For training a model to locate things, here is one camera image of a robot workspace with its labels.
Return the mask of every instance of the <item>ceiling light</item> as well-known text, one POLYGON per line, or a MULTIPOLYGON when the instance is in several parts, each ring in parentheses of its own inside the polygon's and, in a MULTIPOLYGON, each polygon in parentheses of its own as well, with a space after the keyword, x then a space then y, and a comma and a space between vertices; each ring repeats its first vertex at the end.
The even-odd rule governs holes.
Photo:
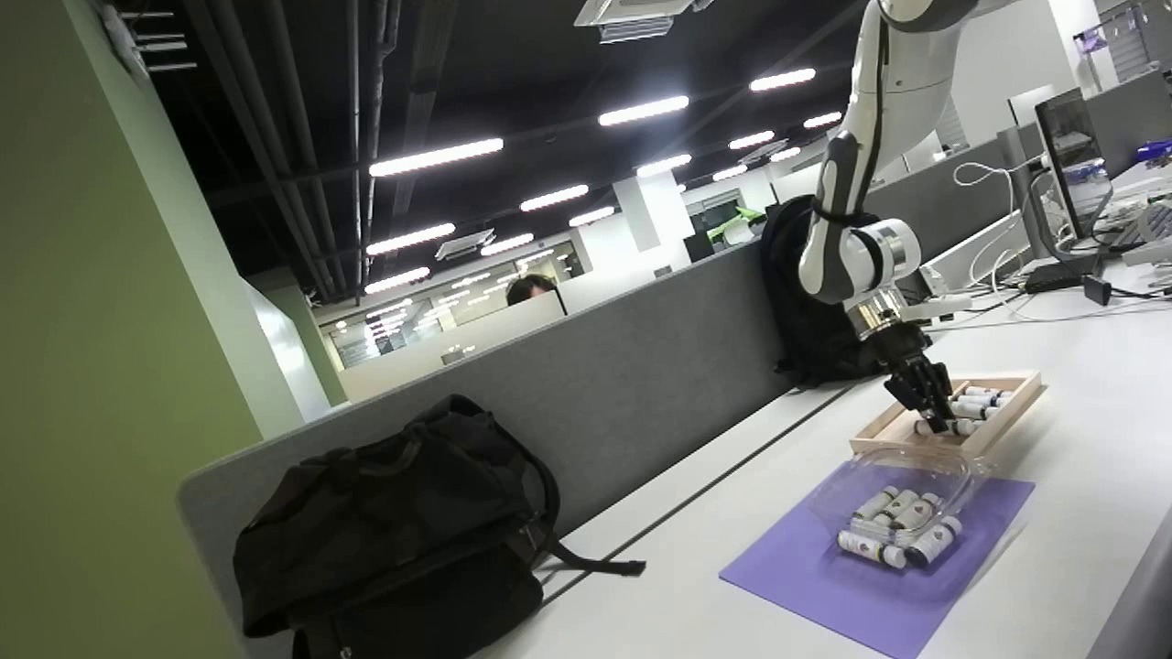
POLYGON ((711 183, 731 179, 731 176, 742 176, 742 173, 748 173, 748 164, 731 164, 731 167, 715 173, 711 183))
POLYGON ((458 147, 443 147, 443 148, 422 148, 422 154, 405 154, 405 158, 372 162, 371 176, 385 179, 385 176, 404 176, 404 173, 416 173, 416 167, 438 167, 449 162, 487 158, 497 148, 504 148, 504 140, 475 140, 475 142, 458 142, 458 147))
POLYGON ((504 242, 495 242, 495 244, 479 250, 479 256, 497 256, 497 251, 508 251, 508 250, 520 250, 520 244, 531 244, 531 242, 533 242, 533 234, 512 234, 504 242))
POLYGON ((378 312, 371 312, 367 317, 372 322, 372 317, 404 314, 405 307, 414 307, 409 296, 405 296, 405 301, 395 301, 392 307, 378 307, 378 312))
POLYGON ((392 275, 392 278, 371 280, 371 285, 367 285, 367 296, 378 296, 378 291, 387 291, 387 287, 409 285, 409 280, 428 278, 428 275, 432 275, 428 268, 414 268, 414 270, 404 270, 404 275, 392 275))
POLYGON ((563 189, 553 189, 553 195, 539 195, 539 198, 526 198, 520 202, 520 211, 533 211, 533 209, 548 209, 548 203, 563 203, 563 202, 575 202, 575 198, 586 198, 588 186, 577 183, 577 186, 563 186, 563 189))
POLYGON ((818 68, 786 68, 786 71, 759 75, 759 81, 752 81, 748 86, 752 86, 753 95, 762 95, 762 92, 772 92, 772 86, 810 85, 813 75, 818 75, 818 68))
POLYGON ((599 203, 599 209, 577 211, 577 217, 572 217, 572 226, 586 226, 586 222, 597 222, 597 219, 608 219, 608 217, 615 217, 615 203, 599 203))
POLYGON ((635 119, 663 118, 663 113, 681 113, 681 109, 687 109, 687 103, 691 103, 687 95, 665 95, 655 103, 597 113, 597 124, 615 128, 615 124, 635 124, 635 119))
POLYGON ((479 270, 479 275, 472 275, 472 278, 453 280, 449 287, 472 287, 472 285, 479 285, 479 280, 487 280, 487 278, 490 278, 490 270, 479 270))
POLYGON ((786 158, 798 158, 798 154, 803 154, 798 147, 786 147, 786 148, 770 154, 770 162, 786 162, 786 158))
POLYGON ((752 147, 762 147, 762 142, 772 142, 772 133, 738 136, 738 140, 727 142, 727 148, 752 148, 752 147))
POLYGON ((636 176, 663 176, 669 167, 686 167, 691 162, 691 154, 672 154, 672 158, 663 158, 663 162, 649 162, 642 167, 635 167, 636 176))
POLYGON ((399 250, 409 250, 409 244, 438 242, 447 234, 453 234, 453 222, 422 226, 422 230, 395 234, 395 236, 367 244, 367 256, 399 251, 399 250))
POLYGON ((810 118, 803 128, 807 133, 818 133, 818 128, 826 128, 826 124, 838 124, 841 119, 841 113, 818 113, 818 118, 810 118))

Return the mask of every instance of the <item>white table surface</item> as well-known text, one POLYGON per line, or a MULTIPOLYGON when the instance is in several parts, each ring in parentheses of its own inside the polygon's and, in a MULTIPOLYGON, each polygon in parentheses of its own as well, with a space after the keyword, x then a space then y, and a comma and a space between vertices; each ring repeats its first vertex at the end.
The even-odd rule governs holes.
MULTIPOLYGON (((1131 287, 1144 287, 1131 280, 1136 268, 1111 263, 1105 280, 1128 280, 1131 287)), ((1172 312, 1167 301, 1136 301, 1136 296, 1113 296, 1105 307, 1083 296, 1081 285, 1074 287, 1051 287, 1041 296, 1019 296, 989 314, 958 314, 954 322, 934 325, 934 331, 952 331, 952 328, 985 328, 985 325, 1030 325, 1030 322, 1074 322, 1074 317, 1118 317, 1118 314, 1163 314, 1172 312)))
MULTIPOLYGON (((1033 479, 1037 490, 924 655, 1163 655, 1172 629, 1149 619, 1167 619, 1172 580, 1153 578, 1163 561, 1146 547, 1161 547, 1153 536, 1163 536, 1172 506, 1167 347, 1172 314, 980 325, 934 347, 952 372, 1037 369, 1047 395, 997 453, 997 473, 1033 479)), ((594 573, 479 655, 873 655, 725 584, 719 571, 849 462, 849 434, 881 405, 891 399, 880 383, 852 389, 635 540, 621 555, 649 561, 643 578, 594 573)))
POLYGON ((1136 198, 1153 198, 1153 195, 1167 195, 1172 189, 1172 164, 1131 164, 1128 173, 1111 179, 1113 186, 1113 203, 1118 202, 1136 202, 1136 198))

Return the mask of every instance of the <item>white pillar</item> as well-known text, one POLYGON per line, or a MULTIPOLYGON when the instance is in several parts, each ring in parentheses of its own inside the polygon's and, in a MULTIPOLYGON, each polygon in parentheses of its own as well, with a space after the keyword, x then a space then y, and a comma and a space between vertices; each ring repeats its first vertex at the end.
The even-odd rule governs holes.
POLYGON ((586 270, 630 268, 636 256, 625 217, 608 217, 575 230, 575 250, 586 270))
POLYGON ((1014 124, 1012 95, 1042 85, 1075 86, 1051 0, 1019 0, 963 25, 952 103, 971 147, 1014 124))
POLYGON ((615 198, 642 251, 681 244, 691 230, 686 195, 672 176, 619 179, 615 198))

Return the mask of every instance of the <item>wooden board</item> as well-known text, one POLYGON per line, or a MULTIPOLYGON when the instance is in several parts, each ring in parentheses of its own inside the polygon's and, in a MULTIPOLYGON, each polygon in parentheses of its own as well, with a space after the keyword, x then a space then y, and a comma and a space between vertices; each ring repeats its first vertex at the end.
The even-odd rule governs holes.
POLYGON ((903 450, 908 457, 980 457, 989 453, 1002 433, 1037 402, 1042 391, 1037 372, 1022 378, 952 378, 952 391, 958 389, 1000 389, 1012 399, 997 405, 989 422, 980 422, 963 442, 954 434, 934 434, 924 433, 920 414, 903 405, 885 405, 873 424, 860 429, 858 440, 849 440, 852 453, 873 453, 873 450, 903 450))

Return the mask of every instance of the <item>monitor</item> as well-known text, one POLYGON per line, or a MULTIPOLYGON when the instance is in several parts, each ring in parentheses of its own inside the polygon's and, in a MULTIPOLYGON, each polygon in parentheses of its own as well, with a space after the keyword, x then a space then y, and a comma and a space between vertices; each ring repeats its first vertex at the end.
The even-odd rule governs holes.
POLYGON ((1113 195, 1090 109, 1081 92, 1065 92, 1037 106, 1037 124, 1056 167, 1059 202, 1074 230, 1087 236, 1113 195))

